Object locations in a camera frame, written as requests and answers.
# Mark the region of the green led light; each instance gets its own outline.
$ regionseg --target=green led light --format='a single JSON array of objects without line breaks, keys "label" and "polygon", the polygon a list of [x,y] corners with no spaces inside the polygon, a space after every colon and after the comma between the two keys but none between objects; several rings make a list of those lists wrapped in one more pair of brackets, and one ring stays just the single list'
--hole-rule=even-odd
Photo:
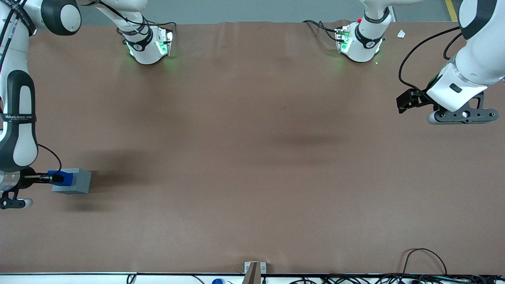
[{"label": "green led light", "polygon": [[158,41],[156,41],[156,43],[158,44],[158,49],[160,50],[161,55],[165,55],[168,53],[167,45],[165,43]]},{"label": "green led light", "polygon": [[131,47],[130,47],[130,44],[128,42],[126,42],[126,46],[128,47],[128,49],[130,50],[130,55],[131,56],[135,56],[133,55],[133,51],[131,50]]}]

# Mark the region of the black strap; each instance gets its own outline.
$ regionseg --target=black strap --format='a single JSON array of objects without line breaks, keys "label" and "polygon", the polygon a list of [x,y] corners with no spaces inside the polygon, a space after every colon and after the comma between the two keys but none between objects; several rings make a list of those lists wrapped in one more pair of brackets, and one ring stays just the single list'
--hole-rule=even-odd
[{"label": "black strap", "polygon": [[141,41],[129,41],[127,40],[126,42],[128,45],[133,48],[136,51],[144,51],[145,47],[152,41],[153,39],[153,30],[148,29],[149,34]]},{"label": "black strap", "polygon": [[0,118],[2,119],[3,122],[15,123],[15,124],[34,123],[37,121],[37,117],[34,114],[0,113]]},{"label": "black strap", "polygon": [[13,0],[0,0],[2,3],[10,7],[14,12],[19,16],[21,19],[21,22],[28,28],[28,31],[30,32],[30,35],[34,35],[35,32],[37,31],[37,28],[35,27],[35,24],[33,23],[32,19],[28,15],[28,13],[25,11],[25,9],[19,5],[19,3],[13,1]]},{"label": "black strap", "polygon": [[366,48],[368,50],[374,48],[380,42],[380,40],[382,39],[382,36],[384,36],[384,35],[382,35],[380,38],[376,38],[376,39],[367,38],[360,33],[359,27],[360,27],[360,25],[358,24],[356,26],[356,29],[354,30],[355,35],[356,35],[356,39],[363,44],[364,48]]},{"label": "black strap", "polygon": [[145,26],[147,25],[147,21],[146,19],[143,17],[142,18],[142,25],[137,28],[137,30],[132,30],[132,31],[124,31],[124,30],[120,30],[119,28],[117,29],[117,32],[120,34],[120,35],[136,35],[136,34],[139,34],[144,28]]},{"label": "black strap", "polygon": [[384,15],[382,16],[382,18],[380,18],[378,20],[369,18],[367,16],[367,13],[364,13],[365,21],[367,21],[369,23],[373,23],[373,24],[380,24],[380,23],[384,22],[386,20],[387,16],[389,16],[389,7],[386,7],[384,9]]}]

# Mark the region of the blue block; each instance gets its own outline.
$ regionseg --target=blue block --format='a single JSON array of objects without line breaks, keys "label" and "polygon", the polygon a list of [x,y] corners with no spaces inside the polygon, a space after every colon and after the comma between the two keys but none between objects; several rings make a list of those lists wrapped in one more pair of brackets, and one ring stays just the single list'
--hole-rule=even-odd
[{"label": "blue block", "polygon": [[53,185],[53,192],[63,194],[86,194],[89,192],[91,172],[83,169],[62,169],[61,171],[72,174],[72,183],[65,186]]},{"label": "blue block", "polygon": [[[58,171],[47,171],[48,175],[55,174]],[[74,178],[74,174],[72,173],[66,173],[63,170],[58,172],[58,175],[63,177],[62,182],[50,182],[52,185],[58,185],[58,186],[71,186],[72,185],[72,180]]]}]

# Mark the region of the black cable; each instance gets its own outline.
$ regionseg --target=black cable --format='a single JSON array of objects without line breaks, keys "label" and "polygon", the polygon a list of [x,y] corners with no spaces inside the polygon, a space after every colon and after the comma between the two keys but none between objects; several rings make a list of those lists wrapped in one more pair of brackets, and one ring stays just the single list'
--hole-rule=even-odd
[{"label": "black cable", "polygon": [[322,21],[319,21],[319,23],[316,23],[313,20],[305,20],[302,23],[314,24],[318,28],[324,30],[324,32],[326,32],[326,34],[328,35],[328,37],[330,37],[332,40],[337,41],[337,42],[344,42],[343,40],[337,39],[337,38],[331,36],[331,34],[330,34],[330,32],[335,32],[335,29],[338,29],[338,28],[341,28],[341,27],[337,27],[335,29],[330,29],[330,28],[325,27]]},{"label": "black cable", "polygon": [[143,19],[146,21],[146,23],[137,23],[137,22],[134,22],[134,21],[131,21],[131,20],[128,20],[128,18],[126,18],[125,16],[121,15],[121,13],[119,13],[116,9],[112,8],[111,6],[103,3],[102,1],[98,1],[100,4],[104,5],[107,9],[111,10],[112,13],[116,14],[117,16],[119,16],[121,19],[127,21],[127,22],[130,22],[132,24],[137,24],[137,25],[147,25],[147,26],[163,26],[163,25],[174,25],[176,26],[177,24],[175,22],[168,22],[168,23],[155,23],[153,21],[148,21],[146,20],[144,17]]},{"label": "black cable", "polygon": [[443,266],[443,269],[444,269],[444,275],[447,275],[447,267],[445,266],[445,263],[444,261],[442,260],[441,257],[439,257],[436,253],[434,253],[433,251],[431,250],[428,250],[428,249],[425,249],[425,248],[418,248],[418,249],[413,249],[409,252],[409,254],[407,254],[407,258],[405,259],[405,265],[403,266],[403,271],[401,272],[401,275],[399,277],[399,281],[398,283],[399,284],[402,284],[401,280],[403,279],[403,277],[405,276],[405,271],[407,270],[407,264],[409,263],[409,258],[410,258],[410,255],[416,251],[427,251],[427,252],[430,252],[432,253],[434,256],[436,256],[438,258],[438,260],[440,260],[440,262],[442,263],[442,266]]},{"label": "black cable", "polygon": [[128,277],[126,277],[126,284],[133,284],[135,278],[137,278],[137,274],[128,275]]},{"label": "black cable", "polygon": [[305,277],[302,277],[301,280],[296,280],[296,281],[293,281],[291,282],[290,284],[298,284],[300,283],[301,281],[303,281],[304,283],[309,283],[309,284],[317,284],[315,283],[314,281],[310,280],[310,279],[305,279]]},{"label": "black cable", "polygon": [[60,160],[60,157],[58,157],[58,155],[56,155],[56,153],[53,150],[49,149],[48,147],[46,147],[42,144],[37,144],[37,145],[39,147],[42,147],[42,148],[48,150],[49,153],[51,153],[58,160],[58,163],[60,164],[60,167],[58,168],[58,170],[54,174],[51,174],[51,175],[55,175],[55,174],[59,173],[62,170],[62,160]]},{"label": "black cable", "polygon": [[445,47],[445,49],[443,50],[443,57],[444,59],[446,60],[449,60],[450,57],[447,56],[447,51],[449,51],[449,48],[450,46],[460,37],[462,36],[463,34],[462,33],[459,33],[457,36],[455,36],[450,42],[449,44]]},{"label": "black cable", "polygon": [[320,28],[320,29],[326,29],[327,31],[331,31],[331,32],[334,32],[334,31],[335,31],[335,30],[332,30],[332,29],[329,29],[329,28],[325,27],[324,25],[323,25],[323,26],[321,26],[321,25],[319,25],[319,23],[316,23],[316,22],[315,22],[315,21],[313,21],[313,20],[305,20],[305,21],[303,21],[302,23],[309,23],[309,24],[313,24],[313,25],[317,26],[317,27],[318,27],[318,28]]},{"label": "black cable", "polygon": [[[412,55],[412,53],[414,53],[414,51],[416,51],[416,49],[417,49],[417,48],[419,48],[420,46],[422,46],[422,45],[423,45],[424,43],[426,43],[427,41],[432,40],[432,39],[434,39],[434,38],[436,38],[436,37],[438,37],[438,36],[441,36],[441,35],[443,35],[443,34],[446,34],[446,33],[449,33],[449,32],[455,31],[455,30],[459,30],[459,29],[460,29],[460,27],[459,27],[459,26],[454,27],[454,28],[450,28],[450,29],[445,30],[445,31],[443,31],[443,32],[439,32],[438,34],[432,35],[431,37],[429,37],[429,38],[427,38],[427,39],[423,40],[422,42],[418,43],[418,44],[417,44],[417,45],[416,45],[416,46],[415,46],[415,47],[414,47],[414,48],[413,48],[413,49],[412,49],[412,50],[411,50],[411,51],[407,54],[407,56],[405,56],[405,59],[404,59],[404,60],[402,61],[402,63],[400,64],[400,68],[398,69],[398,79],[400,80],[400,82],[402,82],[402,83],[403,83],[404,85],[406,85],[406,86],[409,86],[409,87],[411,87],[411,88],[415,89],[415,90],[416,90],[416,91],[418,91],[420,94],[424,94],[424,92],[423,92],[423,91],[421,91],[421,89],[419,89],[418,87],[416,87],[416,86],[415,86],[415,85],[413,85],[413,84],[410,84],[410,83],[408,83],[408,82],[404,81],[404,80],[401,78],[401,72],[402,72],[402,70],[403,70],[403,66],[405,65],[405,62],[407,62],[407,59],[409,59],[409,57]],[[433,102],[433,101],[431,100],[431,98],[429,98],[428,96],[425,96],[425,97],[426,97],[429,101]]]},{"label": "black cable", "polygon": [[196,279],[198,279],[198,281],[200,281],[201,284],[205,284],[205,282],[202,279],[198,278],[196,275],[192,275],[192,276],[195,277]]},{"label": "black cable", "polygon": [[[25,0],[23,3],[21,3],[21,0],[20,0],[17,3],[21,3],[21,8],[23,8],[23,7],[25,7],[25,4],[27,1],[28,0]],[[11,9],[11,11],[9,12],[9,14],[7,15],[7,18],[5,20],[5,24],[4,24],[4,28],[2,29],[2,33],[0,33],[0,40],[1,40],[0,45],[4,42],[5,33],[7,32],[7,27],[9,26],[9,23],[12,19],[13,14],[14,14],[14,10]],[[16,19],[14,20],[14,22],[16,22],[17,20],[19,20],[19,15],[16,16]],[[11,45],[12,37],[14,36],[15,31],[16,31],[16,29],[14,28],[13,31],[11,32],[11,34],[9,35],[7,42],[5,43],[5,47],[2,52],[2,58],[0,59],[0,72],[2,71],[2,66],[4,65],[4,60],[7,55],[7,51],[9,50],[9,46]]]}]

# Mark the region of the gray block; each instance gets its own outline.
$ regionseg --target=gray block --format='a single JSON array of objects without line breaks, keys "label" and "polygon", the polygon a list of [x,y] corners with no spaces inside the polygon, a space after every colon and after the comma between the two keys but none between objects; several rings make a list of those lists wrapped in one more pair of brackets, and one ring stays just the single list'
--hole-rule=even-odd
[{"label": "gray block", "polygon": [[53,192],[63,194],[86,194],[89,192],[91,172],[85,171],[83,169],[62,169],[62,172],[73,174],[72,185],[53,185]]}]

